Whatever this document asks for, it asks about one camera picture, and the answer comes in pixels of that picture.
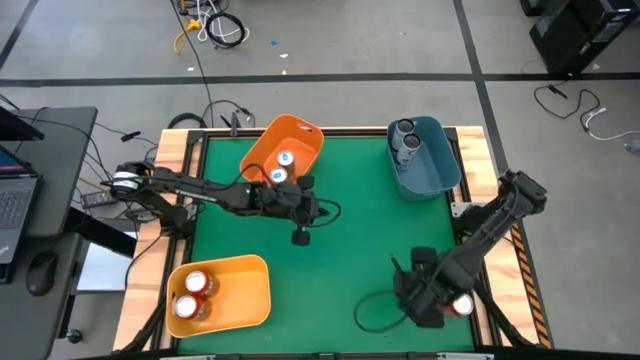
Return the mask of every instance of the laptop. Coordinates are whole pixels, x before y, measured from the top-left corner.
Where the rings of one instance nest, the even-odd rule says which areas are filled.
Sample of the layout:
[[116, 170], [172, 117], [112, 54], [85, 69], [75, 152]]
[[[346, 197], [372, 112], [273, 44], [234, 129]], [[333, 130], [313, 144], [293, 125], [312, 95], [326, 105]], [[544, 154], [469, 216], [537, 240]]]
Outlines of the laptop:
[[0, 264], [10, 264], [41, 177], [0, 145]]

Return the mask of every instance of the blue bin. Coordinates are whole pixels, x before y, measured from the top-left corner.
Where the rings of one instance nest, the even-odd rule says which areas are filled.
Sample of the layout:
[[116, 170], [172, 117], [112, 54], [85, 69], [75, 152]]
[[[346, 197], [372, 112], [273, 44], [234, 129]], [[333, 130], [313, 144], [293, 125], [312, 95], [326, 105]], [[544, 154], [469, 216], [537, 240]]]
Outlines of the blue bin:
[[391, 139], [396, 121], [387, 129], [387, 152], [400, 196], [407, 201], [434, 198], [460, 183], [458, 163], [453, 156], [449, 140], [438, 120], [421, 116], [409, 119], [416, 125], [414, 134], [422, 141], [418, 152], [406, 170], [399, 170], [396, 151], [391, 149]]

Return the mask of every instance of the concrete floor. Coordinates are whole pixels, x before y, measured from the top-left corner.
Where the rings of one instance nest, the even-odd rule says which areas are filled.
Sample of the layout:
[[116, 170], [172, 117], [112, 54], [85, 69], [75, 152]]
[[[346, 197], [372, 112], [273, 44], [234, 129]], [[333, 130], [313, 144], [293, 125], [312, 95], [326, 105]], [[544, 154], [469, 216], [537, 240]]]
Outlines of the concrete floor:
[[[3, 1], [0, 46], [27, 3]], [[209, 76], [280, 75], [283, 70], [471, 74], [454, 3], [231, 0], [230, 12], [250, 28], [250, 38], [234, 50], [214, 50], [193, 39]], [[542, 62], [535, 61], [538, 55], [528, 37], [533, 20], [523, 15], [516, 0], [461, 3], [483, 73], [519, 74], [529, 61], [524, 72], [545, 72]], [[188, 71], [197, 66], [190, 49], [180, 56], [171, 49], [179, 31], [168, 1], [38, 0], [0, 68], [0, 83], [197, 77], [197, 67]], [[599, 70], [590, 67], [588, 72], [640, 71], [638, 39], [636, 24], [595, 61]], [[279, 56], [285, 53], [286, 59]], [[77, 87], [4, 87], [0, 93], [23, 108], [96, 106], [99, 122], [125, 132], [140, 130], [156, 139], [176, 114], [204, 109], [204, 87], [192, 83], [98, 86], [95, 82]], [[543, 84], [487, 82], [486, 87], [508, 164], [525, 170], [549, 190], [546, 211], [526, 219], [525, 226], [555, 345], [640, 353], [636, 336], [640, 313], [635, 309], [640, 291], [633, 286], [640, 273], [636, 261], [640, 158], [623, 149], [623, 140], [591, 139], [576, 117], [560, 121], [545, 113], [532, 97], [533, 89]], [[608, 135], [640, 129], [637, 80], [570, 82], [562, 87], [570, 101], [541, 94], [542, 101], [558, 112], [569, 111], [582, 88], [595, 92], [609, 109], [593, 125], [596, 131]], [[210, 89], [214, 100], [231, 99], [251, 109], [258, 126], [281, 113], [294, 113], [317, 125], [383, 125], [400, 117], [432, 115], [444, 125], [487, 126], [473, 81], [301, 81], [213, 84]], [[216, 110], [226, 115], [232, 109]], [[118, 136], [100, 128], [93, 137], [111, 169], [142, 158], [146, 150], [143, 143], [120, 143]], [[494, 152], [500, 151], [497, 139], [493, 134]], [[82, 175], [97, 181], [88, 168]], [[81, 190], [90, 189], [81, 186]], [[111, 209], [105, 214], [117, 212]], [[106, 354], [121, 302], [117, 294], [78, 298], [72, 325], [87, 331], [86, 341], [81, 346], [59, 342], [51, 358]]]

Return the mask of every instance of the green table surface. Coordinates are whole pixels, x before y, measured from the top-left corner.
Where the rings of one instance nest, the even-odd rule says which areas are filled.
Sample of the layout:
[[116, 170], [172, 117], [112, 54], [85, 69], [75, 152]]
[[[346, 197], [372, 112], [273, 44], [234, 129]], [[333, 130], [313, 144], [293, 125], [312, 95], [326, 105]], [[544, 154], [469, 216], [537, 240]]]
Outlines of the green table surface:
[[[232, 181], [254, 142], [211, 139], [204, 177]], [[409, 268], [411, 248], [441, 252], [454, 245], [446, 197], [402, 200], [385, 151], [384, 138], [325, 139], [311, 172], [314, 192], [341, 204], [342, 216], [327, 227], [310, 229], [308, 247], [291, 244], [290, 221], [242, 218], [207, 206], [198, 218], [192, 261], [261, 256], [269, 267], [271, 313], [260, 326], [182, 339], [180, 353], [472, 350], [467, 319], [447, 319], [443, 329], [420, 329], [407, 319], [384, 334], [364, 332], [353, 321], [359, 299], [392, 289], [392, 255]], [[401, 316], [389, 294], [365, 303], [360, 321], [380, 327]]]

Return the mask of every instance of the orange bin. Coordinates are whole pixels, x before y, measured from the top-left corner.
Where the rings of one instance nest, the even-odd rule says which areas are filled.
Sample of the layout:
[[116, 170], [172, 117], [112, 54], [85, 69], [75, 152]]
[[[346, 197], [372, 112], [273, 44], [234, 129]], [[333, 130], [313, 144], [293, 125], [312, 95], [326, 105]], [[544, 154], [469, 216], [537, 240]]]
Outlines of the orange bin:
[[[278, 153], [293, 153], [296, 177], [306, 175], [318, 158], [324, 134], [315, 125], [295, 115], [280, 115], [264, 131], [251, 150], [242, 159], [240, 171], [250, 164], [260, 164], [267, 174], [278, 166]], [[248, 181], [262, 181], [264, 176], [257, 168], [244, 173]]]
[[[173, 306], [179, 297], [189, 294], [185, 279], [196, 270], [213, 275], [217, 289], [206, 299], [211, 309], [209, 315], [202, 320], [187, 320], [176, 315]], [[165, 321], [174, 337], [260, 325], [270, 312], [269, 270], [264, 259], [257, 255], [185, 264], [169, 276]]]

